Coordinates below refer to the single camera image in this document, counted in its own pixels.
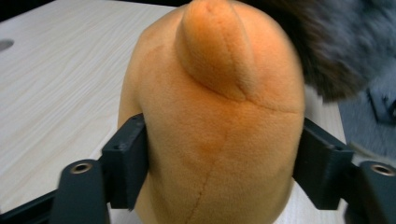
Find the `gray fur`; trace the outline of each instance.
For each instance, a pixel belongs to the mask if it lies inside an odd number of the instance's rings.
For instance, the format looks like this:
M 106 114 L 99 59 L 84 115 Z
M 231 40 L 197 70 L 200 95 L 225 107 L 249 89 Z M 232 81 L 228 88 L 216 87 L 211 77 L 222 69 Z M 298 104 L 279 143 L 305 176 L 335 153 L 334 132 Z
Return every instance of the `gray fur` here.
M 325 101 L 358 93 L 396 63 L 396 0 L 245 2 L 285 29 L 299 52 L 305 82 Z

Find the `screw hole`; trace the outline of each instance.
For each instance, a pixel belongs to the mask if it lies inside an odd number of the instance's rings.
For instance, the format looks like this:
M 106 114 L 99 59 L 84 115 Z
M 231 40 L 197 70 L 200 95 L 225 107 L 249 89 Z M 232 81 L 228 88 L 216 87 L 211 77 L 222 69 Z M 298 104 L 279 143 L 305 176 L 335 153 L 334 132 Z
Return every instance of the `screw hole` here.
M 92 165 L 90 163 L 81 163 L 78 165 L 75 165 L 71 170 L 70 173 L 72 173 L 73 175 L 79 175 L 82 173 L 85 173 L 89 170 L 91 170 Z
M 396 174 L 390 170 L 388 167 L 379 165 L 379 164 L 374 164 L 371 166 L 372 170 L 381 174 L 381 175 L 387 175 L 387 176 L 395 176 Z

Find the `stuffed animal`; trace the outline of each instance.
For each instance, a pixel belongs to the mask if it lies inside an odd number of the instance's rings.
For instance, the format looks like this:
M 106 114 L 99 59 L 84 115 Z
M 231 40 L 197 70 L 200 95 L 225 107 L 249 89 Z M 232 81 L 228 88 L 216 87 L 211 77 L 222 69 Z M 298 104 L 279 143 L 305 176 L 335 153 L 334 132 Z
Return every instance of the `stuffed animal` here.
M 306 60 L 275 17 L 241 2 L 193 0 L 140 36 L 119 125 L 145 116 L 149 171 L 136 204 L 144 223 L 271 223 L 283 210 L 304 82 L 329 80 L 304 78 L 313 54 Z M 329 99 L 356 92 L 333 79 L 319 91 Z

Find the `white table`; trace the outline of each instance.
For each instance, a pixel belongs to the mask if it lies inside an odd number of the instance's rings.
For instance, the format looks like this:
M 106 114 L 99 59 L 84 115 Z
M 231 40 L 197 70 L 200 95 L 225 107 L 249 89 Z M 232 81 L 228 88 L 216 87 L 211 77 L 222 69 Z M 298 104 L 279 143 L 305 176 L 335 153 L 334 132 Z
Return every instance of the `white table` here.
M 101 0 L 58 0 L 0 23 L 0 207 L 4 213 L 56 189 L 62 169 L 97 159 L 117 128 L 120 89 L 144 28 L 172 10 Z M 307 91 L 306 115 L 345 141 L 337 105 Z M 343 223 L 295 185 L 276 223 Z M 113 223 L 140 223 L 112 211 Z

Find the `fluffy fur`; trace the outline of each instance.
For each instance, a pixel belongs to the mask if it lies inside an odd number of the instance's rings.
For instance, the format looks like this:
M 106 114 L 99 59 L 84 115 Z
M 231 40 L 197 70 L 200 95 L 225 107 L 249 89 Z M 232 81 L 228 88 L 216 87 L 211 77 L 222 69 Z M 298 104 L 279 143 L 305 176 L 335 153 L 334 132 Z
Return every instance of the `fluffy fur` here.
M 283 29 L 240 2 L 194 0 L 139 38 L 119 124 L 142 113 L 149 171 L 136 210 L 155 223 L 270 223 L 284 208 L 304 78 Z
M 290 36 L 305 82 L 326 101 L 356 94 L 396 63 L 394 0 L 246 0 Z

